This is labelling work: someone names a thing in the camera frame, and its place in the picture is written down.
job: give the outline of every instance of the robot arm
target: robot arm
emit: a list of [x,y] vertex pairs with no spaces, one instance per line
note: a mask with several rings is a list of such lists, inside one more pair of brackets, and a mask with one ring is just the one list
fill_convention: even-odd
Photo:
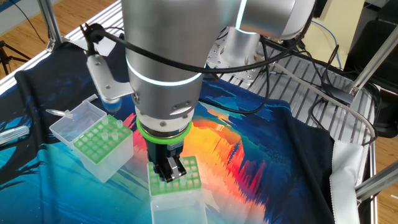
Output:
[[[289,39],[305,25],[313,4],[314,0],[122,0],[122,9],[126,41],[204,67],[222,27]],[[118,110],[120,97],[132,95],[148,158],[161,179],[170,182],[186,174],[179,157],[203,76],[131,50],[126,50],[126,61],[129,83],[114,81],[98,54],[89,55],[87,64],[107,109]]]

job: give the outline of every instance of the metal rod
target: metal rod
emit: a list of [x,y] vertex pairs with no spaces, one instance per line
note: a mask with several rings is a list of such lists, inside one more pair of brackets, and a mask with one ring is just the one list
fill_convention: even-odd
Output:
[[349,86],[349,93],[356,95],[366,82],[372,77],[373,73],[379,68],[381,63],[388,57],[398,44],[398,26],[392,31],[384,44],[380,47],[365,69],[358,78]]
[[398,161],[369,178],[356,188],[356,198],[364,201],[398,182]]
[[54,10],[52,9],[50,0],[37,0],[37,2],[39,3],[44,22],[49,30],[49,44],[46,50],[51,52],[63,43],[63,37],[61,36],[60,29],[58,28],[57,19],[55,18]]

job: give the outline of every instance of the white cloth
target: white cloth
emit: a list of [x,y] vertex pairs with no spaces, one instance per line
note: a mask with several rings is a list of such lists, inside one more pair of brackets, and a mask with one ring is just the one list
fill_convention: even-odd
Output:
[[355,183],[363,147],[336,141],[330,176],[331,203],[336,224],[359,224]]
[[[81,49],[87,50],[87,41],[85,39],[81,40],[69,40],[69,43],[75,44],[76,46],[80,47]],[[94,43],[95,49],[98,53],[102,56],[108,56],[111,51],[113,50],[114,46],[116,45],[115,42],[109,40],[108,38],[104,37],[98,44]]]

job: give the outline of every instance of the clear plastic box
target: clear plastic box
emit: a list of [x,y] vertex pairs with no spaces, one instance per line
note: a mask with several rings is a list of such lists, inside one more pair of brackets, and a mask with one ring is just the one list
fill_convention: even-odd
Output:
[[73,145],[84,167],[102,183],[134,155],[132,131],[111,115],[87,130]]
[[195,156],[180,158],[187,174],[169,183],[161,181],[152,162],[147,165],[153,224],[207,223]]
[[153,224],[207,224],[203,194],[184,194],[183,197],[156,197],[150,203]]
[[104,111],[88,101],[82,102],[70,114],[73,118],[62,117],[50,126],[50,130],[57,139],[71,149],[74,149],[73,142],[76,139],[106,116]]

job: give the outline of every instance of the table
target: table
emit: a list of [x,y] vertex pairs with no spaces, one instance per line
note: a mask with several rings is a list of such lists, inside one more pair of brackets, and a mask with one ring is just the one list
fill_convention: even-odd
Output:
[[[364,0],[329,0],[321,18],[314,19],[315,22],[325,26],[335,35],[337,43],[340,45],[338,53],[343,68],[351,48],[363,4]],[[336,46],[331,34],[314,23],[311,24],[303,41],[312,57],[323,62],[329,60]],[[333,61],[332,65],[339,67],[337,59]]]
[[[88,23],[100,23],[104,27],[109,26],[116,26],[116,27],[123,27],[123,20],[122,20],[122,10],[121,10],[121,3],[120,1],[115,2],[114,4],[110,5],[107,9],[96,15],[95,17],[91,18]],[[68,35],[66,38],[71,40],[78,40],[82,39],[83,35],[80,32],[79,28],[76,28]],[[277,50],[268,48],[269,55],[275,55],[278,53]],[[43,60],[44,58],[48,57],[50,54],[48,52],[41,52],[32,60],[27,62],[22,67],[18,68],[18,70],[25,70],[34,67],[39,61]],[[303,78],[304,80],[314,82],[315,84],[319,85],[320,81],[315,75],[315,69],[313,68],[312,64],[305,59],[299,57],[289,57],[282,59],[279,63],[284,66],[286,69],[294,72],[297,76]],[[16,84],[14,78],[14,71],[12,74],[0,80],[0,94],[4,93],[7,89],[12,87]],[[350,80],[343,78],[335,73],[330,72],[330,78],[333,82],[334,86],[337,88],[343,88],[349,85],[351,82]],[[266,78],[265,76],[258,76],[253,83],[244,83],[241,80],[238,80],[231,75],[225,74],[221,76],[222,80],[230,82],[234,85],[240,86],[241,88],[247,89],[257,95],[265,96],[265,83]],[[308,116],[308,109],[313,104],[314,101],[319,99],[319,96],[310,92],[304,86],[298,85],[290,78],[285,75],[279,75],[274,73],[270,77],[270,86],[271,86],[271,98],[284,100],[290,104],[292,114],[295,118],[299,119],[303,123],[309,126],[316,126],[316,124],[309,118]],[[374,105],[373,101],[369,93],[366,90],[363,90],[358,93],[356,99],[354,100],[353,104],[351,105],[352,108],[357,110],[363,116],[365,116],[369,120],[374,119]],[[346,142],[353,142],[356,144],[362,144],[370,139],[369,133],[366,131],[365,127],[361,122],[355,119],[350,114],[347,114],[341,108],[331,105],[325,104],[321,105],[314,109],[315,116],[321,121],[322,125],[326,127],[331,136],[335,139],[346,141]],[[376,173],[376,160],[375,160],[375,147],[374,143],[370,146],[366,146],[364,148],[363,160],[361,163],[360,174],[357,181],[357,184],[362,182],[363,173],[365,170],[366,159],[368,153],[370,155],[370,170],[371,176]],[[372,212],[371,212],[371,219],[373,223],[377,223],[377,210],[376,210],[377,199],[371,202],[372,205]]]

